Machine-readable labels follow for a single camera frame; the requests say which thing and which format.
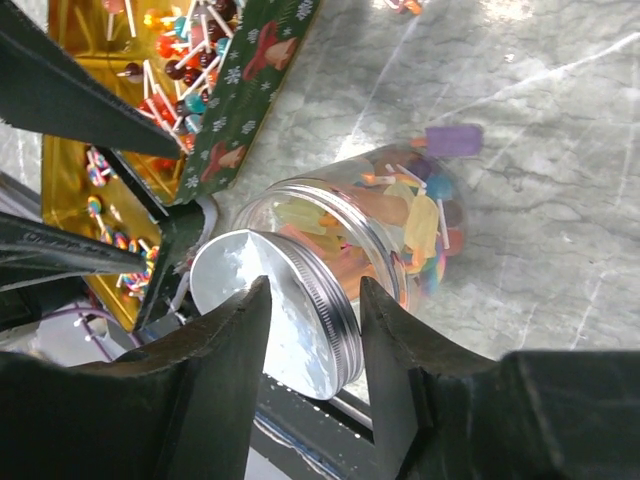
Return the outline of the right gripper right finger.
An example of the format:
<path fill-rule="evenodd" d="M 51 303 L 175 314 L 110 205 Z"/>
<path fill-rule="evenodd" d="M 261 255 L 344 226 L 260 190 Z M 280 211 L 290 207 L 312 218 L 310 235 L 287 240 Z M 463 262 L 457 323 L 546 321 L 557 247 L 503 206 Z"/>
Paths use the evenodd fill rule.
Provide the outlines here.
<path fill-rule="evenodd" d="M 635 479 L 639 355 L 480 356 L 360 286 L 362 342 L 384 479 Z"/>

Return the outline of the clear round lid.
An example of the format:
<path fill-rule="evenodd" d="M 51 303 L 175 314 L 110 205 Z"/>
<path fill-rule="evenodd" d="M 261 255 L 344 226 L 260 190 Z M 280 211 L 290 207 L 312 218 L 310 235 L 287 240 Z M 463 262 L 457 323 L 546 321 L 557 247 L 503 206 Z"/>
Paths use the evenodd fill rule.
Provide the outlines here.
<path fill-rule="evenodd" d="M 214 238 L 193 260 L 191 296 L 208 313 L 259 276 L 271 289 L 264 372 L 317 400 L 357 380 L 364 356 L 354 308 L 329 267 L 300 241 L 250 229 Z"/>

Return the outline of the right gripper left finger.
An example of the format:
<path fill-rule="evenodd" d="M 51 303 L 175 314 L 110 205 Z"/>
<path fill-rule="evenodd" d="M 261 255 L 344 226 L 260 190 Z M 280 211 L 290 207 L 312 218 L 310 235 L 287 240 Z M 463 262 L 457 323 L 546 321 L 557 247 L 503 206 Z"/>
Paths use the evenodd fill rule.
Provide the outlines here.
<path fill-rule="evenodd" d="M 240 479 L 271 321 L 266 277 L 117 360 L 1 356 L 5 479 Z"/>

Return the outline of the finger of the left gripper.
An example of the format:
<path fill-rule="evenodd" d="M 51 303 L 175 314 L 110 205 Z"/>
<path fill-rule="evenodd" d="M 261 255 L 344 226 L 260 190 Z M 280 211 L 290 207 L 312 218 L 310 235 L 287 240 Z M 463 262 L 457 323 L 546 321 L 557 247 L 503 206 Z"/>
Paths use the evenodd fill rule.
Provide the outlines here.
<path fill-rule="evenodd" d="M 180 156 L 169 133 L 97 82 L 12 1 L 1 3 L 1 120 L 99 147 Z"/>
<path fill-rule="evenodd" d="M 138 273 L 139 254 L 9 213 L 1 214 L 1 290 L 93 274 Z"/>

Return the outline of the tin of round lollipops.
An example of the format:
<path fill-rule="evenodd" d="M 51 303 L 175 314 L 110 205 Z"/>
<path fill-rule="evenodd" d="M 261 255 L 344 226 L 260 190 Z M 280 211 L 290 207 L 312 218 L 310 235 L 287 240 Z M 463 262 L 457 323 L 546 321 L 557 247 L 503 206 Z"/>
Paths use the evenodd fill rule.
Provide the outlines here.
<path fill-rule="evenodd" d="M 175 205 L 232 185 L 318 10 L 316 1 L 53 1 L 48 29 L 172 134 L 179 159 L 125 159 Z"/>

